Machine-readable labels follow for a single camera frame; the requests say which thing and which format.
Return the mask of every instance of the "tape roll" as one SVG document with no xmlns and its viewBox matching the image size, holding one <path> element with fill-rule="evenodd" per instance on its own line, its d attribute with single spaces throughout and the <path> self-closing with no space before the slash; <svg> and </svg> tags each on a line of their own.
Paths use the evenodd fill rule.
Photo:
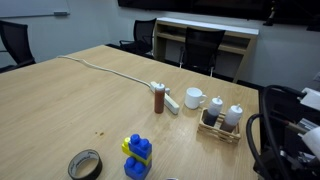
<svg viewBox="0 0 320 180">
<path fill-rule="evenodd" d="M 77 170 L 78 167 L 85 161 L 90 160 L 90 159 L 96 159 L 97 164 L 94 166 L 94 168 L 85 175 L 78 176 Z M 100 159 L 100 156 L 97 151 L 88 149 L 80 152 L 77 154 L 69 163 L 68 167 L 68 173 L 69 176 L 74 179 L 74 180 L 93 180 L 96 179 L 102 170 L 102 161 Z"/>
</svg>

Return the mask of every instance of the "white desk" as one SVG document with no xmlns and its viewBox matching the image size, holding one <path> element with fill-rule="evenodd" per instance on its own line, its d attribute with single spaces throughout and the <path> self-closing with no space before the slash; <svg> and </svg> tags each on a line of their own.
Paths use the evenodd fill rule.
<svg viewBox="0 0 320 180">
<path fill-rule="evenodd" d="M 164 61 L 167 40 L 185 42 L 185 31 L 187 27 L 207 31 L 226 30 L 219 50 L 242 56 L 236 75 L 233 78 L 233 82 L 236 83 L 256 43 L 259 30 L 167 17 L 157 18 L 154 41 L 154 55 L 157 60 Z"/>
</svg>

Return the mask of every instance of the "white mug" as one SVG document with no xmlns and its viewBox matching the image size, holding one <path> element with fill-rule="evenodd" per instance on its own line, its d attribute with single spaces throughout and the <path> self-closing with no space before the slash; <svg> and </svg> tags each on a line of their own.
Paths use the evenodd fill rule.
<svg viewBox="0 0 320 180">
<path fill-rule="evenodd" d="M 191 87 L 187 89 L 184 104 L 189 109 L 197 109 L 207 98 L 208 97 L 204 95 L 200 89 Z"/>
</svg>

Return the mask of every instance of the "black cable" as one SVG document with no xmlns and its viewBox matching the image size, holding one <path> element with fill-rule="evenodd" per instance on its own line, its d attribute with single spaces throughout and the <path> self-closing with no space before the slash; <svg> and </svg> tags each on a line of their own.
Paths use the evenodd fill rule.
<svg viewBox="0 0 320 180">
<path fill-rule="evenodd" d="M 281 156 L 280 156 L 280 149 L 277 146 L 277 143 L 275 141 L 273 132 L 271 130 L 271 124 L 270 124 L 270 119 L 269 119 L 269 114 L 268 114 L 268 110 L 267 110 L 267 94 L 271 89 L 278 89 L 278 90 L 282 90 L 284 92 L 293 94 L 295 96 L 298 97 L 304 97 L 306 94 L 301 93 L 299 91 L 296 91 L 294 89 L 288 88 L 288 87 L 283 87 L 283 86 L 278 86 L 278 85 L 271 85 L 271 86 L 267 86 L 264 88 L 263 94 L 262 94 L 262 113 L 263 113 L 263 117 L 264 117 L 264 125 L 266 128 L 266 135 L 267 138 L 269 140 L 271 149 L 274 153 L 275 159 L 277 161 L 277 165 L 280 169 L 281 174 L 283 175 L 284 179 L 290 180 L 290 175 L 289 172 L 284 164 L 284 162 L 281 160 Z"/>
<path fill-rule="evenodd" d="M 298 3 L 297 1 L 292 1 L 294 5 L 296 5 L 296 7 L 300 8 L 301 10 L 303 10 L 306 14 L 308 14 L 310 17 L 313 17 L 313 15 L 306 10 L 300 3 Z"/>
<path fill-rule="evenodd" d="M 249 145 L 249 148 L 250 148 L 251 153 L 253 155 L 253 158 L 258 163 L 259 169 L 262 172 L 262 176 L 265 179 L 271 180 L 272 179 L 271 175 L 269 174 L 267 168 L 264 166 L 263 162 L 261 161 L 259 153 L 257 151 L 257 148 L 254 144 L 253 137 L 252 137 L 252 123 L 254 120 L 256 120 L 257 118 L 260 118 L 260 117 L 262 117 L 262 114 L 254 114 L 248 119 L 247 126 L 246 126 L 247 140 L 248 140 L 248 145 Z"/>
</svg>

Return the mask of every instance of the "brown bottle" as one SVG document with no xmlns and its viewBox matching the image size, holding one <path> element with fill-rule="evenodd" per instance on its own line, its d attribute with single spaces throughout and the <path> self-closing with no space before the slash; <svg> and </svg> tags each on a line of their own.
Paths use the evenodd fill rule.
<svg viewBox="0 0 320 180">
<path fill-rule="evenodd" d="M 164 108 L 164 93 L 165 87 L 164 84 L 157 84 L 154 88 L 154 112 L 161 114 Z"/>
</svg>

